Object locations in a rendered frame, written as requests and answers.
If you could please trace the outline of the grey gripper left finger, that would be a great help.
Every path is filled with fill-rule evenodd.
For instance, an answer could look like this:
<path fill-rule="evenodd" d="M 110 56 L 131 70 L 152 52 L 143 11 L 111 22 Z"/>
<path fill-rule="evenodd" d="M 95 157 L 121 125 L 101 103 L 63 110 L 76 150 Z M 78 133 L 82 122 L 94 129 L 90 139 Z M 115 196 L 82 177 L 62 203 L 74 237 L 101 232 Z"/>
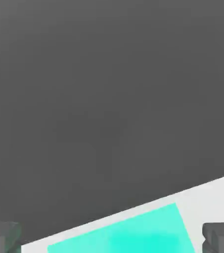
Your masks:
<path fill-rule="evenodd" d="M 12 221 L 0 222 L 0 253 L 21 253 L 21 225 Z"/>

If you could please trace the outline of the large turquoise box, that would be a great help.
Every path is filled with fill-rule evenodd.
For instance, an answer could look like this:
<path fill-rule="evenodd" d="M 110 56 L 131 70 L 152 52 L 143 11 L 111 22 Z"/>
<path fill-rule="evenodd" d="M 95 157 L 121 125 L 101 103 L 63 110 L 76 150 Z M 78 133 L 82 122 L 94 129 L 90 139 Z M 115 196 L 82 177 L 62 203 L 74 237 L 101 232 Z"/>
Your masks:
<path fill-rule="evenodd" d="M 51 246 L 47 253 L 195 253 L 176 204 Z"/>

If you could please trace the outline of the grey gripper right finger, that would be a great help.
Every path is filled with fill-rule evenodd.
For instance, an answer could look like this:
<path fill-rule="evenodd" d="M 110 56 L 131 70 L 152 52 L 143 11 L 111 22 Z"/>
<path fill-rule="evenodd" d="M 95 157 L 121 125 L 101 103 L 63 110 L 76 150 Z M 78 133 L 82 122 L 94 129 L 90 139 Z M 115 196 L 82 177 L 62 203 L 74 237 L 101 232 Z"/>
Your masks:
<path fill-rule="evenodd" d="M 224 253 L 224 222 L 204 223 L 202 253 Z"/>

